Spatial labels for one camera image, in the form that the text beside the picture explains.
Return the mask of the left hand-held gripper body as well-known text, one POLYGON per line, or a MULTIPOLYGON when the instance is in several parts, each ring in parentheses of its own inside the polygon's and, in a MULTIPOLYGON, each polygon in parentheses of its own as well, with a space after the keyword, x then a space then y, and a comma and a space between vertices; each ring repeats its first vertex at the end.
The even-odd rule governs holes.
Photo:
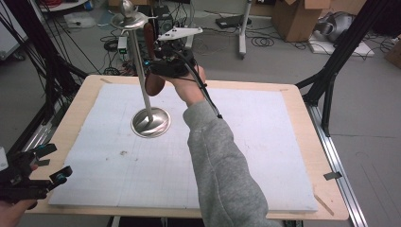
POLYGON ((0 147, 0 201, 41 200, 46 198, 49 179, 31 180, 37 158, 32 149, 6 154, 0 147))

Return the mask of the white cabinet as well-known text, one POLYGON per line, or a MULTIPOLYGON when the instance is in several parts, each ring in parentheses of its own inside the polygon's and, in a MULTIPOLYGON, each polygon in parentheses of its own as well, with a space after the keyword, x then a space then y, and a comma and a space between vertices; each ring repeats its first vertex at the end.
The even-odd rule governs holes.
POLYGON ((0 3, 0 61, 6 60, 20 46, 17 40, 6 29, 2 21, 11 25, 24 41, 27 40, 27 35, 8 7, 0 3))

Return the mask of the flat black device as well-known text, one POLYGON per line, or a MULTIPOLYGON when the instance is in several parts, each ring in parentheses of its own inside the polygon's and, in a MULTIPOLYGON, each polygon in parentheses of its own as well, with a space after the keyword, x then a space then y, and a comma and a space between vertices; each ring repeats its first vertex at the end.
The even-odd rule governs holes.
POLYGON ((215 20, 216 25, 221 29, 231 28, 231 27, 242 27, 243 22, 244 22, 243 15, 217 18, 215 20))

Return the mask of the silver metal hook stand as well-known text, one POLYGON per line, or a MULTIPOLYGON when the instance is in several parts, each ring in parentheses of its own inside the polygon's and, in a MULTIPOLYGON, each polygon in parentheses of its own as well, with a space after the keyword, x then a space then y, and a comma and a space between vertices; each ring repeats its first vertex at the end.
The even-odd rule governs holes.
POLYGON ((128 33, 131 45, 131 55, 136 67, 145 105, 145 108, 137 112, 132 118, 131 129, 140 137, 155 138, 166 133, 169 129, 170 115, 164 109, 152 107, 149 95, 146 92, 146 74, 136 31, 145 26, 148 22, 148 17, 143 13, 136 11, 131 0, 120 0, 119 9, 120 12, 112 18, 111 23, 123 33, 128 33))

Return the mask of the grey tape piece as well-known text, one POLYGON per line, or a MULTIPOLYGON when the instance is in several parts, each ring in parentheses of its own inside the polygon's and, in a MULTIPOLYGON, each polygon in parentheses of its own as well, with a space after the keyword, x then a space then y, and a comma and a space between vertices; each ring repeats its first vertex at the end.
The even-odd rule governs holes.
POLYGON ((324 178, 329 181, 329 180, 336 180, 342 177, 341 173, 339 171, 337 172, 329 172, 323 175, 324 178))

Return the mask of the person's right hand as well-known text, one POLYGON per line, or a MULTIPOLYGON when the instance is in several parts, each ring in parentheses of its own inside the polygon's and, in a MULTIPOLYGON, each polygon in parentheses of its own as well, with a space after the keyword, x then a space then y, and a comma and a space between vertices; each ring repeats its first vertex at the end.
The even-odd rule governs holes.
POLYGON ((194 81, 190 73, 178 79, 167 77, 163 77, 163 79, 170 82, 175 87, 179 98, 187 107, 205 100, 198 83, 194 81))

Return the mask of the black metal frame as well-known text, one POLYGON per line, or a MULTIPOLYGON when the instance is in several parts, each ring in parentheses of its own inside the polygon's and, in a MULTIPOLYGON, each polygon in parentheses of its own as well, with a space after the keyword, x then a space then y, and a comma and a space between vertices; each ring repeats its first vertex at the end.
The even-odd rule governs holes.
POLYGON ((7 7, 6 13, 12 14, 16 19, 28 40, 35 47, 36 54, 31 52, 29 45, 14 28, 11 21, 0 17, 0 23, 25 50, 38 76, 45 80, 44 105, 9 149, 9 154, 12 154, 23 150, 40 125, 46 125, 56 117, 58 112, 56 103, 59 100, 63 97, 71 100, 75 96, 80 85, 74 80, 73 76, 86 79, 88 74, 61 56, 29 0, 0 0, 0 6, 7 7))
MULTIPOLYGON (((345 47, 347 44, 351 46, 358 45, 378 20, 379 16, 385 11, 386 7, 395 1, 366 0, 355 21, 345 32, 338 45, 341 47, 345 47)), ((317 107, 320 98, 324 96, 321 126, 326 135, 330 135, 329 122, 335 80, 339 71, 351 56, 352 51, 347 53, 338 49, 330 56, 324 67, 317 74, 296 83, 299 89, 310 85, 308 92, 303 95, 304 102, 310 106, 317 107)))

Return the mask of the grey rounded appliance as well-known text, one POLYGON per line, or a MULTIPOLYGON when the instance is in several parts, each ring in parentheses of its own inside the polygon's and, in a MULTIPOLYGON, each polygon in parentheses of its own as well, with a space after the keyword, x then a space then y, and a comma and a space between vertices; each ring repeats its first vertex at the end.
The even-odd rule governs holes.
POLYGON ((335 43, 348 30, 356 16, 344 11, 328 12, 318 20, 314 30, 331 43, 335 43))

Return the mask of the black computer tower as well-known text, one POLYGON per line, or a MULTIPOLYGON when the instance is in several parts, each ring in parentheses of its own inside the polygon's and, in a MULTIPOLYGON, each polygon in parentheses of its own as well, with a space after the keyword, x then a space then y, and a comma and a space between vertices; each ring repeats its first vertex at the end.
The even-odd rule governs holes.
POLYGON ((148 53, 152 54, 154 42, 173 27, 173 18, 167 6, 139 5, 136 11, 148 17, 142 28, 142 36, 148 53))

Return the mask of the aluminium rail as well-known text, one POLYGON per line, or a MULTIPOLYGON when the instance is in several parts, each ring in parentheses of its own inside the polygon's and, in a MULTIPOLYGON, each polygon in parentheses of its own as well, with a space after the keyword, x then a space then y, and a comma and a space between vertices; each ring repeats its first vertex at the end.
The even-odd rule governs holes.
POLYGON ((48 143, 54 134, 54 127, 51 123, 40 125, 33 134, 28 138, 26 145, 23 147, 23 151, 28 151, 32 148, 36 148, 39 145, 48 143))
POLYGON ((306 105, 306 109, 309 113, 315 131, 318 134, 318 137, 323 146, 325 156, 331 167, 329 179, 336 181, 353 227, 369 227, 366 218, 361 210, 361 207, 357 201, 356 194, 354 193, 352 185, 348 179, 347 173, 343 167, 335 144, 331 136, 326 135, 323 127, 321 126, 323 115, 321 114, 318 107, 306 105))

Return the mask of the person's left hand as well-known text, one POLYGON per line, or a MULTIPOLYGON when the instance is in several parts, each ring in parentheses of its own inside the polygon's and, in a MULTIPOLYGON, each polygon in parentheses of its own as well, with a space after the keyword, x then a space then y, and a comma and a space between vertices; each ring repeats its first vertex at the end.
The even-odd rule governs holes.
POLYGON ((21 217, 36 200, 22 200, 16 203, 0 201, 0 227, 16 227, 21 217))

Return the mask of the brown wooden spoon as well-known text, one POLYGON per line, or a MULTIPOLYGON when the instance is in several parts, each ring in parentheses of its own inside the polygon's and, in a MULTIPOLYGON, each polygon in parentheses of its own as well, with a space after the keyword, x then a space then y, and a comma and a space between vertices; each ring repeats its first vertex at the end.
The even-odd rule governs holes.
MULTIPOLYGON (((144 25, 144 38, 149 57, 154 60, 154 31, 151 23, 144 25)), ((165 87, 166 81, 159 76, 148 71, 145 79, 145 90, 149 96, 157 96, 165 87)))

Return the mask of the white foam board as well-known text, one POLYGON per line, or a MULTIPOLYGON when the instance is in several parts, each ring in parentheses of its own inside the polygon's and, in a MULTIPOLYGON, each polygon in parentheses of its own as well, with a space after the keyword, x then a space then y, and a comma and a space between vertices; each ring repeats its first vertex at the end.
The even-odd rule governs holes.
POLYGON ((335 45, 330 42, 318 32, 313 32, 307 43, 313 54, 332 55, 338 49, 340 51, 346 51, 347 53, 352 51, 353 56, 363 58, 369 58, 375 54, 375 52, 365 42, 360 42, 356 46, 347 44, 345 47, 341 47, 340 45, 335 45))

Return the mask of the small cardboard box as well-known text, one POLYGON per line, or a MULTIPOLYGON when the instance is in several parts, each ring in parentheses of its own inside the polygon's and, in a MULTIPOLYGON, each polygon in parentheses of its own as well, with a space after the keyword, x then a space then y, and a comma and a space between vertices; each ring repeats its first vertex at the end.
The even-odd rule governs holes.
POLYGON ((385 60, 401 69, 401 39, 398 38, 391 50, 385 55, 385 60))

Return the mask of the large cardboard box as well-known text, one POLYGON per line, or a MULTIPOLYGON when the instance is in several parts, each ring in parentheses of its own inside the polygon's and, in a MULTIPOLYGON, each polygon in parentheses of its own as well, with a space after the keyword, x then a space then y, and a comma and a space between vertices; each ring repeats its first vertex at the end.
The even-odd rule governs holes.
POLYGON ((271 22, 287 42, 305 42, 331 0, 276 0, 271 22))

